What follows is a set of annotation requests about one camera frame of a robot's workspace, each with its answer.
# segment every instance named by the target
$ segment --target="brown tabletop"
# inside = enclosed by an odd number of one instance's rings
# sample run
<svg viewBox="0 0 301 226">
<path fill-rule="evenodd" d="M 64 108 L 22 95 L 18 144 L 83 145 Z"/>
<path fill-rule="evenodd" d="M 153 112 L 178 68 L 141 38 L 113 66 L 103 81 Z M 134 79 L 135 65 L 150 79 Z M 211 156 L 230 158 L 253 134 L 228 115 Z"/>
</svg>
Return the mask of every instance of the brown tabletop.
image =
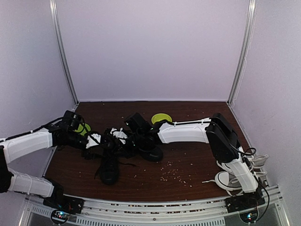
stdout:
<svg viewBox="0 0 301 226">
<path fill-rule="evenodd" d="M 94 102 L 80 103 L 81 114 L 93 130 L 102 133 L 106 128 L 126 128 L 124 119 L 139 112 L 146 120 L 156 113 L 167 113 L 173 121 L 191 121 L 211 117 L 220 112 L 238 133 L 244 148 L 247 142 L 226 103 L 223 102 Z M 104 185 L 94 174 L 100 159 L 85 160 L 80 150 L 65 147 L 56 151 L 46 177 L 64 186 L 66 194 L 116 201 L 164 202 L 197 200 L 225 196 L 227 193 L 214 179 L 221 169 L 216 165 L 209 144 L 180 142 L 161 145 L 161 162 L 148 162 L 141 156 L 120 158 L 120 176 L 116 184 Z"/>
</svg>

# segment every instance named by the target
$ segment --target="black sneaker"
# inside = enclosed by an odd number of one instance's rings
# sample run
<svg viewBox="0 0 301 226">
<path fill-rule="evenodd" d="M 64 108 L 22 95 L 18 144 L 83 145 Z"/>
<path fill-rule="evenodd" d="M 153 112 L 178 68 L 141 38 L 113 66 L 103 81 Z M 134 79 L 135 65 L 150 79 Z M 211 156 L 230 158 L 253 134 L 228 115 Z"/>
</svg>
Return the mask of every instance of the black sneaker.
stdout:
<svg viewBox="0 0 301 226">
<path fill-rule="evenodd" d="M 113 185 L 117 182 L 119 177 L 119 165 L 118 157 L 112 153 L 106 154 L 102 158 L 100 168 L 98 170 L 101 181 L 105 185 Z"/>
<path fill-rule="evenodd" d="M 154 144 L 151 139 L 144 138 L 137 142 L 139 154 L 147 161 L 161 161 L 163 159 L 162 150 Z"/>
</svg>

